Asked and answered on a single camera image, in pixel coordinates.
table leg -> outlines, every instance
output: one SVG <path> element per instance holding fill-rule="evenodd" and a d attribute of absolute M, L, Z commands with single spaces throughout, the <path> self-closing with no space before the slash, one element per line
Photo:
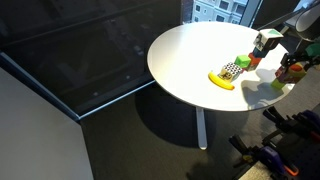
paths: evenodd
<path fill-rule="evenodd" d="M 197 111 L 198 144 L 200 149 L 205 150 L 207 148 L 207 133 L 206 133 L 206 124 L 204 119 L 203 108 L 196 107 L 196 111 Z"/>

glass wall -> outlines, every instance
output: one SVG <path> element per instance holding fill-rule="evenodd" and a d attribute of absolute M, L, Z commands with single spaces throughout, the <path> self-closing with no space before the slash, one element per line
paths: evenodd
<path fill-rule="evenodd" d="M 180 25 L 180 9 L 178 0 L 0 1 L 0 50 L 81 116 L 153 80 L 148 47 Z"/>
<path fill-rule="evenodd" d="M 185 4 L 184 23 L 219 21 L 239 24 L 248 0 L 185 0 Z"/>

window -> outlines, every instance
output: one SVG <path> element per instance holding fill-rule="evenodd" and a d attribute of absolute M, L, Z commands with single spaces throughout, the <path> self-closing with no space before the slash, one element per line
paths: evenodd
<path fill-rule="evenodd" d="M 200 6 L 196 5 L 196 11 L 200 12 Z"/>
<path fill-rule="evenodd" d="M 239 24 L 239 22 L 238 21 L 236 21 L 236 20 L 232 20 L 232 22 L 231 22 L 232 24 Z"/>
<path fill-rule="evenodd" d="M 221 1 L 219 8 L 224 9 L 224 10 L 228 10 L 228 6 L 229 6 L 229 3 L 225 2 L 225 1 Z"/>
<path fill-rule="evenodd" d="M 236 9 L 236 13 L 238 13 L 238 14 L 243 14 L 243 12 L 244 12 L 244 9 L 245 9 L 245 7 L 244 6 L 241 6 L 241 5 L 238 5 L 237 6 L 237 9 Z"/>
<path fill-rule="evenodd" d="M 217 15 L 216 20 L 219 22 L 224 22 L 224 17 Z"/>

building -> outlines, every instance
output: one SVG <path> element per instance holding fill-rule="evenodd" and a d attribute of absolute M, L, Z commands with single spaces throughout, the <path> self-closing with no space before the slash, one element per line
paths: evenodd
<path fill-rule="evenodd" d="M 220 21 L 239 24 L 248 0 L 195 0 L 192 22 Z"/>

orange object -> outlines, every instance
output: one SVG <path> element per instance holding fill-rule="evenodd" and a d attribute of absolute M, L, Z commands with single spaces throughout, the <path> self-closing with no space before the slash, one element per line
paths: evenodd
<path fill-rule="evenodd" d="M 251 59 L 251 62 L 250 64 L 259 64 L 260 61 L 262 60 L 262 58 L 257 58 L 257 57 L 254 57 L 253 53 L 249 53 L 248 57 Z"/>
<path fill-rule="evenodd" d="M 290 69 L 291 69 L 292 71 L 297 71 L 297 72 L 299 72 L 299 71 L 302 70 L 302 66 L 300 66 L 300 65 L 298 65 L 298 64 L 293 64 L 293 65 L 290 66 Z"/>
<path fill-rule="evenodd" d="M 291 176 L 297 176 L 299 174 L 299 169 L 297 168 L 297 171 L 292 171 L 289 167 L 284 166 L 284 169 L 291 175 Z"/>

